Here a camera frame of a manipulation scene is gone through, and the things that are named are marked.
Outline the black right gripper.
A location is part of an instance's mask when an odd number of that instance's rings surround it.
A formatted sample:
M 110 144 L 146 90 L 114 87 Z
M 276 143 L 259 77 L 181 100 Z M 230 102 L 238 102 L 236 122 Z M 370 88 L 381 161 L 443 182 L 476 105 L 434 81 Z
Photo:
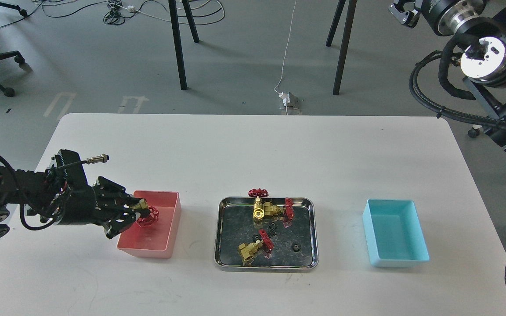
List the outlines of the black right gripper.
M 421 14 L 434 32 L 452 32 L 443 16 L 454 4 L 455 0 L 394 0 L 388 10 L 408 28 L 416 26 Z

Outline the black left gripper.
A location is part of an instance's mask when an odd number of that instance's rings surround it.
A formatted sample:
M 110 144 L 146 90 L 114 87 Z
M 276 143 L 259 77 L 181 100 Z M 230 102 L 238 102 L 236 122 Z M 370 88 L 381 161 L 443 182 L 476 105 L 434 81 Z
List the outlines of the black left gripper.
M 131 210 L 107 220 L 100 206 L 146 209 L 146 200 L 125 192 L 125 187 L 107 178 L 97 178 L 97 197 L 94 188 L 87 183 L 84 164 L 107 162 L 109 156 L 101 154 L 82 160 L 78 152 L 62 149 L 54 156 L 51 165 L 62 192 L 56 200 L 56 225 L 102 225 L 105 236 L 112 239 L 129 229 L 139 218 L 140 212 Z

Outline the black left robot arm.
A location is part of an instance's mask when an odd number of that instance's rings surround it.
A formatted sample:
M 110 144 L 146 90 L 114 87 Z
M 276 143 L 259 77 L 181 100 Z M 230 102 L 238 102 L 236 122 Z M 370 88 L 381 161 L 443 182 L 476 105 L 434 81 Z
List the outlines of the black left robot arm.
M 105 163 L 108 155 L 81 159 L 78 152 L 62 149 L 43 172 L 14 169 L 0 156 L 0 238 L 10 230 L 8 204 L 20 207 L 25 228 L 36 231 L 52 225 L 102 226 L 107 238 L 119 235 L 136 222 L 152 220 L 143 198 L 125 192 L 120 184 L 102 176 L 90 186 L 83 166 Z

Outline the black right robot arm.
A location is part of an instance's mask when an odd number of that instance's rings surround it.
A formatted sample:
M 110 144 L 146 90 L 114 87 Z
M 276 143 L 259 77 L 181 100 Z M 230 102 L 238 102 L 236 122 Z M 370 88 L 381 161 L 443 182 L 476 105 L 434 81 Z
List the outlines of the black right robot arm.
M 506 8 L 486 18 L 482 16 L 485 0 L 414 0 L 410 11 L 405 5 L 405 0 L 396 0 L 388 8 L 400 24 L 413 28 L 424 17 L 436 35 L 450 37 L 442 50 L 414 66 L 409 77 L 411 95 L 438 118 L 481 126 L 506 151 L 506 103 L 489 92 L 489 88 L 506 88 Z M 480 102 L 486 116 L 448 108 L 420 90 L 420 70 L 434 60 L 438 60 L 440 86 L 451 96 Z

